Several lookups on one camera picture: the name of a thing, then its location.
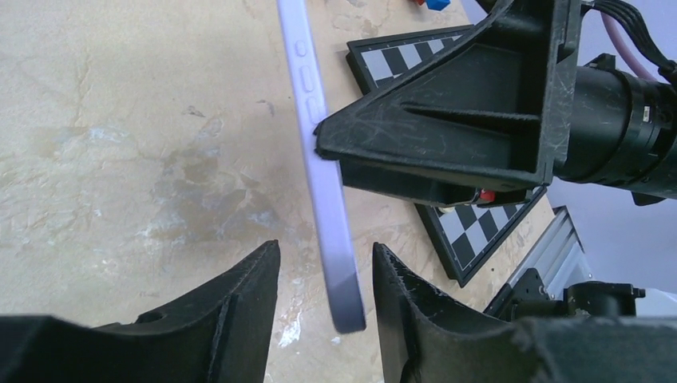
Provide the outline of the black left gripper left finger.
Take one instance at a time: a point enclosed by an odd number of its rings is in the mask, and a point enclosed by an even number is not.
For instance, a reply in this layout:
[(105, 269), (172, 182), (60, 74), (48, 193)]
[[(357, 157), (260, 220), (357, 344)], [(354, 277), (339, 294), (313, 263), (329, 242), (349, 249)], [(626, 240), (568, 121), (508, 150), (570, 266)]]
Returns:
[(261, 382), (278, 296), (267, 241), (230, 270), (141, 314), (88, 328), (49, 315), (1, 319), (4, 382)]

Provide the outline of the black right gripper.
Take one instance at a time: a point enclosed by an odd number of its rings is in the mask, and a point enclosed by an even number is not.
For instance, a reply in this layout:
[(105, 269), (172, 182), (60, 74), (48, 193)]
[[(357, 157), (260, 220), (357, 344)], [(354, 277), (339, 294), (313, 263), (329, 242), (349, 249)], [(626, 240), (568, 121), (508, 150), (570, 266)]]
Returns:
[(568, 155), (579, 1), (499, 1), (456, 43), (319, 124), (317, 153), (496, 192)]

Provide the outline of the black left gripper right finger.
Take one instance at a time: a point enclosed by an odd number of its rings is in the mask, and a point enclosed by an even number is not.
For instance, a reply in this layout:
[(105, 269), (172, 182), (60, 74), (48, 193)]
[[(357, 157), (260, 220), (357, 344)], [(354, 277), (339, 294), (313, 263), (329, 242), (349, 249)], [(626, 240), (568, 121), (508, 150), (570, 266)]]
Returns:
[(673, 382), (673, 318), (504, 322), (428, 283), (386, 245), (372, 250), (387, 382)]

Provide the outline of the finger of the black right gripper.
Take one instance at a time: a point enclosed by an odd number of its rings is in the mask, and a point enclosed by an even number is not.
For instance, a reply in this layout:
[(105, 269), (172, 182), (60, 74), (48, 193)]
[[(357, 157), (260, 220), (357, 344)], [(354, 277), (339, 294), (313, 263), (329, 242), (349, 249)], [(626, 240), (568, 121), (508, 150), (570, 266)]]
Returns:
[(548, 183), (548, 165), (461, 158), (396, 161), (344, 158), (343, 183), (350, 188), (434, 207), (474, 204), (495, 207), (528, 202)]

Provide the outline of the phone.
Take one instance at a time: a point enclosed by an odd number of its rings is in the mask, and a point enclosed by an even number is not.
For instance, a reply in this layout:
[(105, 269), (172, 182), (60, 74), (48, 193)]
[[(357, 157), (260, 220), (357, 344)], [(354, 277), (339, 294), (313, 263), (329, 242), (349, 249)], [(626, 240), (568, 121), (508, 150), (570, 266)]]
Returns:
[(314, 131), (327, 117), (327, 105), (307, 6), (286, 0), (277, 8), (332, 322), (340, 334), (364, 331), (366, 315), (340, 165), (315, 151)]

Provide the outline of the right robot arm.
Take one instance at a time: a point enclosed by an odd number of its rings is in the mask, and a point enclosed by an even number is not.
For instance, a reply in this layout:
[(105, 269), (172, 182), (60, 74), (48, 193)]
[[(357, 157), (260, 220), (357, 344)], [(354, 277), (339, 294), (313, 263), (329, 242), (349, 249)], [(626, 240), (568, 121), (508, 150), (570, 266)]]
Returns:
[[(344, 182), (437, 207), (523, 203), (554, 178), (676, 196), (676, 63), (623, 1), (483, 1), (451, 46), (337, 111), (316, 152)], [(578, 65), (583, 16), (614, 18), (662, 81), (602, 54)]]

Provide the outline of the black white chessboard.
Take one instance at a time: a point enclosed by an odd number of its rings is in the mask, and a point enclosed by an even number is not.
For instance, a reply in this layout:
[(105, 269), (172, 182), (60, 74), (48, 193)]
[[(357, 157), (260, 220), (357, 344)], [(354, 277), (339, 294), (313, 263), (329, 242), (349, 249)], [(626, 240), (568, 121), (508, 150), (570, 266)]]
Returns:
[[(349, 41), (346, 62), (366, 95), (428, 61), (472, 28), (470, 24)], [(501, 207), (415, 207), (446, 275), (463, 287), (545, 192), (544, 187), (534, 188), (526, 202)]]

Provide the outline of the colourful toy brick car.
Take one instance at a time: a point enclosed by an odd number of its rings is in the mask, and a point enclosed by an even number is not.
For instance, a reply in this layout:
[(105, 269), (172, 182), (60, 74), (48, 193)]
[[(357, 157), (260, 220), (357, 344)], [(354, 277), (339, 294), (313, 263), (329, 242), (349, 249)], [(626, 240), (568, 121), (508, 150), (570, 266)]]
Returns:
[(419, 6), (426, 6), (429, 10), (442, 11), (450, 5), (450, 0), (412, 0)]

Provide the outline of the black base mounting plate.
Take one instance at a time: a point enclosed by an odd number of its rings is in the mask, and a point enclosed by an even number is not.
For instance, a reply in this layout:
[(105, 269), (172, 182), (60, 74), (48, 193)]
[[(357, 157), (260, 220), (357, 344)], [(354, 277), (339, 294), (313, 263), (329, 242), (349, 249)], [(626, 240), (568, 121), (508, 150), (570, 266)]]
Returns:
[(581, 282), (563, 289), (554, 298), (535, 268), (527, 269), (514, 284), (505, 284), (484, 313), (512, 322), (520, 318), (635, 317), (635, 301), (645, 289), (629, 283)]

